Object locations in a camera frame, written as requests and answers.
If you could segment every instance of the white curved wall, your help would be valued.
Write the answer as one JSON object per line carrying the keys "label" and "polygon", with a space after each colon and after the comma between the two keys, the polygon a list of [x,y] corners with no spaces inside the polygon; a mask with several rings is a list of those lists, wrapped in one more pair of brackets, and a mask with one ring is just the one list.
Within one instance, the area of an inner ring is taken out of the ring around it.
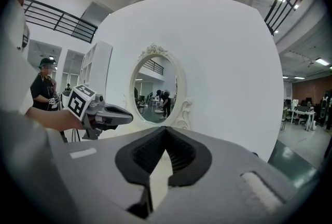
{"label": "white curved wall", "polygon": [[191,128],[268,161],[280,128],[283,81],[278,52],[256,9],[231,0],[146,0],[108,16],[98,40],[114,47],[108,103],[126,106],[137,59],[155,43],[184,68]]}

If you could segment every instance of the oval mirror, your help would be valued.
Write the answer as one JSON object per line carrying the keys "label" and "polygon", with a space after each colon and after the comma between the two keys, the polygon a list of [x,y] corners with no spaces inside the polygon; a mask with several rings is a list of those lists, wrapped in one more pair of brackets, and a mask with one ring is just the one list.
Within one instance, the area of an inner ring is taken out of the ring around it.
{"label": "oval mirror", "polygon": [[149,122],[161,123],[171,114],[177,94],[173,65],[162,56],[151,57],[134,80],[134,99],[140,115]]}

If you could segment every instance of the balcony railing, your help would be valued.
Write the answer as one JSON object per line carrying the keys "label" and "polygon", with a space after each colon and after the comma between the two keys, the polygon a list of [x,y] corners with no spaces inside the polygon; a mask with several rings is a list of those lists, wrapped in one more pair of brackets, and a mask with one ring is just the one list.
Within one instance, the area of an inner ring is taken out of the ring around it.
{"label": "balcony railing", "polygon": [[35,0],[24,0],[23,8],[27,22],[71,35],[88,43],[92,42],[98,28],[83,19]]}
{"label": "balcony railing", "polygon": [[160,74],[160,75],[164,74],[164,68],[161,65],[157,64],[153,60],[148,60],[143,66],[147,69],[150,69],[150,70]]}

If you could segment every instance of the cap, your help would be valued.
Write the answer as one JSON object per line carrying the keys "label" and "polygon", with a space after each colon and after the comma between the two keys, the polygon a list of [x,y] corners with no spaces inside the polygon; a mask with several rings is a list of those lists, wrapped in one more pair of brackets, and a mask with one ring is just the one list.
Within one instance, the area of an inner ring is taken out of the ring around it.
{"label": "cap", "polygon": [[40,61],[40,64],[39,64],[39,68],[41,68],[44,64],[55,64],[56,61],[53,59],[49,59],[49,58],[43,58],[41,61]]}

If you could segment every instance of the green floor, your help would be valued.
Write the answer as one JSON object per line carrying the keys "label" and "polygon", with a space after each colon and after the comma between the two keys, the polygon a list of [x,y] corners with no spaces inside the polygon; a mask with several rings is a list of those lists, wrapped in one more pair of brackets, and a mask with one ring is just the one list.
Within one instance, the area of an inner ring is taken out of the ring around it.
{"label": "green floor", "polygon": [[155,110],[156,110],[155,106],[145,109],[143,118],[149,122],[154,122],[154,123],[164,122],[164,120],[160,120],[162,114],[155,113]]}
{"label": "green floor", "polygon": [[278,140],[268,163],[285,174],[296,188],[301,188],[320,176],[317,169]]}

